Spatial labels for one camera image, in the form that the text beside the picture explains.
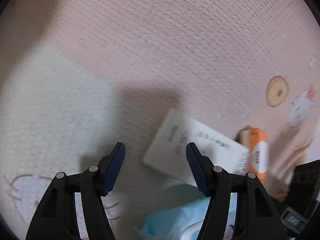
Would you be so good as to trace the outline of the blue baby wipes pack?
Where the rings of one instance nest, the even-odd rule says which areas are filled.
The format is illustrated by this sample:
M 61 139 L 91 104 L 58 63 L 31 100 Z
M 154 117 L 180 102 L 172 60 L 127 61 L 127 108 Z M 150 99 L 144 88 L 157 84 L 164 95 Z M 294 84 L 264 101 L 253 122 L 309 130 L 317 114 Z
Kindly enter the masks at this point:
M 140 239 L 197 239 L 209 207 L 209 197 L 201 196 L 198 189 L 187 184 L 171 184 L 163 193 L 174 193 L 179 200 L 199 197 L 169 209 L 156 211 L 144 219 L 140 229 L 135 232 Z

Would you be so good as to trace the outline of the pink cartoon bed sheet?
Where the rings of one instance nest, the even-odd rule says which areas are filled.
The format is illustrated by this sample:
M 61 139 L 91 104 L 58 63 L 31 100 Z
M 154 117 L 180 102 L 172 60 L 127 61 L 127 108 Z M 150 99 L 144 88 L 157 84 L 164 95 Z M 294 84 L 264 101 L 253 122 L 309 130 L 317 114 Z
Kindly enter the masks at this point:
M 1 215 L 24 239 L 47 184 L 116 142 L 104 199 L 117 239 L 200 193 L 143 165 L 172 108 L 270 143 L 269 192 L 287 191 L 319 120 L 319 25 L 304 0 L 10 0 L 1 13 Z

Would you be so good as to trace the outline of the orange white tissue pack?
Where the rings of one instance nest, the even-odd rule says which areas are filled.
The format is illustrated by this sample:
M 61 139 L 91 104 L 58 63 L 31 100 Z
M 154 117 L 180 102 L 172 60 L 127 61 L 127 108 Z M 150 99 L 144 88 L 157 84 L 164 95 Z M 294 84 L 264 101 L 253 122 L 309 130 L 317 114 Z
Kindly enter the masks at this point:
M 266 132 L 259 128 L 246 128 L 240 131 L 239 141 L 248 148 L 248 172 L 257 175 L 262 184 L 267 181 L 269 146 Z

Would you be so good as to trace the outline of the white spiral notebook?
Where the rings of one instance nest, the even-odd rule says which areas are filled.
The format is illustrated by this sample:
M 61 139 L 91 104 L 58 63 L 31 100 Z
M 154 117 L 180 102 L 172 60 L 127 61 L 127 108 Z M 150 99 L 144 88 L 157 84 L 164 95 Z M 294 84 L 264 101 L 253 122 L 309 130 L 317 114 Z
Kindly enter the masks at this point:
M 171 109 L 162 122 L 143 163 L 195 186 L 186 158 L 186 146 L 190 142 L 195 143 L 214 165 L 233 174 L 247 173 L 247 148 L 176 109 Z

